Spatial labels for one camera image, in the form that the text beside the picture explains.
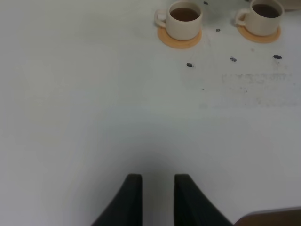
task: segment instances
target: white cup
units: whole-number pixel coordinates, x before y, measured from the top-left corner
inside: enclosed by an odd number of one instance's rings
[[[190,8],[199,14],[199,17],[192,21],[180,21],[174,19],[170,12],[176,8]],[[166,15],[166,22],[158,19],[158,15]],[[155,22],[158,26],[166,28],[167,33],[170,37],[184,41],[193,39],[201,30],[203,12],[200,6],[189,1],[177,1],[173,3],[168,10],[158,9],[155,12]]]
[[[253,6],[257,4],[264,4],[273,7],[278,11],[279,16],[275,18],[268,18],[259,15],[253,9]],[[267,36],[276,32],[283,14],[284,9],[276,0],[253,0],[250,4],[250,8],[242,8],[237,12],[235,22],[237,25],[244,26],[252,34]],[[242,21],[240,19],[243,15],[245,15],[245,18]]]

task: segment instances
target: coffee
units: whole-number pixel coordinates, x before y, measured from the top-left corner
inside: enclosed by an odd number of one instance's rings
[[[265,5],[265,4],[253,5],[253,9],[259,15],[267,18],[276,18],[280,16],[279,12],[275,8],[269,5]]]
[[[190,8],[176,8],[170,12],[170,15],[180,21],[192,21],[199,17],[199,14]]]

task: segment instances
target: cup handle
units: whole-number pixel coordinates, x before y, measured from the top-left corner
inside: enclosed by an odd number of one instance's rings
[[[240,10],[236,13],[236,16],[235,16],[235,23],[236,23],[237,25],[240,25],[240,26],[245,26],[245,25],[246,25],[245,21],[240,20],[240,17],[243,16],[243,15],[245,15],[245,14],[248,14],[248,13],[250,13],[250,10],[249,10],[248,8],[242,8],[242,9],[240,9]]]
[[[158,18],[158,15],[159,14],[163,14],[163,15],[166,15],[166,12],[167,12],[167,10],[165,10],[165,9],[158,9],[158,10],[156,10],[156,12],[155,12],[155,22],[156,22],[156,24],[158,25],[158,26],[160,26],[160,27],[166,27],[166,23],[165,22],[163,22],[162,20],[159,20],[159,18]]]

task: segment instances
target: white table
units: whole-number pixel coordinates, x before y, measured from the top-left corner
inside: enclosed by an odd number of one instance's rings
[[[173,225],[175,173],[231,222],[301,205],[301,12],[262,45],[247,2],[207,2],[188,50],[157,38],[170,0],[1,2],[0,225],[89,225],[131,172],[145,226]]]

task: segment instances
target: dark spot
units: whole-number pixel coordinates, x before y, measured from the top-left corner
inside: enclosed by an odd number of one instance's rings
[[[230,57],[230,60],[233,61],[233,62],[236,62],[236,61],[237,61],[237,59],[235,59],[235,58],[232,57],[232,56]]]
[[[277,59],[277,60],[280,60],[280,59],[282,59],[282,57],[281,56],[279,56],[279,55],[274,55],[273,56],[275,59]]]

